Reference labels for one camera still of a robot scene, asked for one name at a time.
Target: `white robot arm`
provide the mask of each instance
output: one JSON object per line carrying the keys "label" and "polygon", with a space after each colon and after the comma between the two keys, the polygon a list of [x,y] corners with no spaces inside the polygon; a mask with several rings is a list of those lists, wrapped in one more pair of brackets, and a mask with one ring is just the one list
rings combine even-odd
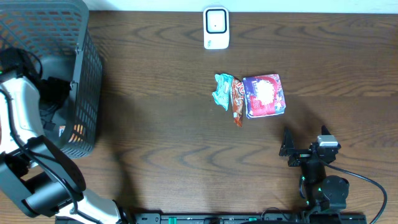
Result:
{"label": "white robot arm", "polygon": [[[128,223],[121,218],[122,210],[114,201],[85,189],[84,178],[77,166],[44,137],[39,111],[40,91],[31,81],[29,73],[21,74],[29,65],[18,69],[21,66],[24,66],[22,62],[5,72],[0,71],[2,191],[30,217],[56,215],[87,224]],[[52,161],[43,155],[53,157]],[[28,172],[28,168],[36,165],[45,172],[32,180],[23,181],[21,177]],[[76,181],[74,175],[80,176],[80,180]],[[78,200],[68,197],[73,195],[71,191]]]}

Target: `white device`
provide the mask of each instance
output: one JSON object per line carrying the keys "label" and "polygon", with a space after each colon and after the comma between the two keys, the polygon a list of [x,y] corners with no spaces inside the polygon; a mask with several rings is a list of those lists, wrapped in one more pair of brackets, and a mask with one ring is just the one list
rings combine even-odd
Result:
{"label": "white device", "polygon": [[206,49],[225,49],[229,45],[229,15],[224,7],[203,11],[203,33]]}

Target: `wood grain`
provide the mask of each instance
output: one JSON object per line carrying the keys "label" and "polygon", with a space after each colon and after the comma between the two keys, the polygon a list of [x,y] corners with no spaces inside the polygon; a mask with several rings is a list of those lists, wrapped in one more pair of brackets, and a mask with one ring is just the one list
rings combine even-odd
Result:
{"label": "wood grain", "polygon": [[[122,205],[163,212],[261,212],[302,207],[300,169],[278,156],[284,126],[308,146],[326,124],[343,148],[333,163],[389,194],[398,219],[398,16],[230,14],[228,49],[205,50],[200,13],[91,12],[104,61],[98,137],[75,160],[88,187]],[[284,115],[234,123],[216,106],[214,74],[278,73]],[[377,187],[350,182],[346,211],[370,221]],[[0,222],[28,219],[0,194]]]}

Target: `mesh basket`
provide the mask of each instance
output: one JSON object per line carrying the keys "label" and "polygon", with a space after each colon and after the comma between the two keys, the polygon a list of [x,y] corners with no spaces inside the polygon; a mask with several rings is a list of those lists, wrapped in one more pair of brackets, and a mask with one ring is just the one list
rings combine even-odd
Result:
{"label": "mesh basket", "polygon": [[44,79],[70,82],[72,90],[45,135],[71,158],[89,155],[95,142],[102,64],[87,23],[88,8],[81,0],[0,0],[0,51],[32,52],[42,62]]}

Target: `black cable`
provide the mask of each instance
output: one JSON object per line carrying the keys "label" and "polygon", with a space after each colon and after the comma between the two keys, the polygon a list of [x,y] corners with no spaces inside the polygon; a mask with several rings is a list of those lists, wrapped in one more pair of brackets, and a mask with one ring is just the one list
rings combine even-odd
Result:
{"label": "black cable", "polygon": [[335,166],[329,165],[327,162],[323,161],[322,159],[320,159],[320,158],[318,158],[318,159],[319,159],[319,161],[320,161],[324,166],[327,166],[327,167],[329,167],[329,168],[331,168],[331,169],[340,171],[340,172],[342,172],[342,173],[344,173],[344,174],[353,175],[354,177],[357,177],[357,178],[366,180],[366,181],[368,181],[369,183],[372,183],[372,184],[374,184],[374,185],[376,185],[377,187],[380,188],[380,190],[383,192],[384,200],[383,200],[383,205],[382,205],[381,208],[380,208],[380,211],[377,213],[377,215],[376,215],[376,216],[373,218],[373,220],[370,222],[370,224],[375,223],[375,222],[380,218],[381,214],[383,213],[383,211],[384,211],[384,209],[386,208],[386,205],[387,205],[387,192],[386,192],[386,190],[384,190],[384,187],[381,186],[381,185],[380,185],[379,183],[377,183],[376,181],[371,180],[371,179],[369,179],[369,178],[367,178],[367,177],[364,177],[364,176],[359,175],[359,174],[355,174],[355,173],[353,173],[353,172],[350,172],[350,171],[348,171],[348,170],[341,169],[341,168],[339,168],[339,167],[335,167]]}
{"label": "black cable", "polygon": [[90,221],[90,222],[93,222],[95,224],[101,224],[101,222],[99,220],[96,220],[96,219],[94,219],[92,217],[89,217],[88,215],[86,215],[84,213],[81,213],[80,211],[77,211],[77,215],[82,217],[82,218],[84,218],[84,219],[86,219],[86,220],[88,220],[88,221]]}
{"label": "black cable", "polygon": [[23,150],[23,152],[25,153],[25,155],[32,161],[36,162],[39,166],[41,166],[41,168],[43,168],[44,171],[46,171],[46,173],[52,175],[60,184],[61,186],[67,191],[67,194],[69,195],[69,197],[72,200],[73,203],[73,208],[70,210],[70,213],[73,214],[77,214],[78,213],[78,205],[77,205],[77,201],[74,198],[72,191],[73,189],[69,186],[69,184],[65,181],[65,179],[61,179],[52,169],[50,169],[49,167],[47,167],[42,161],[38,160],[28,149],[26,149],[18,140],[17,138],[17,134],[16,134],[16,130],[14,129],[14,118],[12,117],[12,105],[11,105],[11,99],[9,98],[8,94],[0,89],[0,93],[2,93],[6,99],[6,103],[7,103],[7,108],[8,108],[8,123],[9,123],[9,127],[10,127],[10,135],[13,138],[13,140],[15,141],[15,143],[17,144],[17,146]]}
{"label": "black cable", "polygon": [[31,56],[33,56],[33,58],[35,58],[36,61],[39,62],[39,64],[40,64],[39,75],[40,75],[40,78],[42,78],[42,75],[43,75],[43,65],[42,65],[42,62],[40,61],[39,57],[36,56],[36,54],[33,54],[32,52],[29,52],[29,51],[27,51],[27,50],[23,50],[23,51],[26,52],[27,54],[30,54]]}
{"label": "black cable", "polygon": [[265,215],[270,209],[278,210],[278,211],[283,215],[283,217],[286,219],[286,221],[289,220],[289,219],[286,217],[286,215],[285,215],[279,208],[277,208],[277,207],[269,207],[269,208],[265,209],[265,210],[262,212],[262,214],[261,214],[261,220],[264,220],[264,215]]}

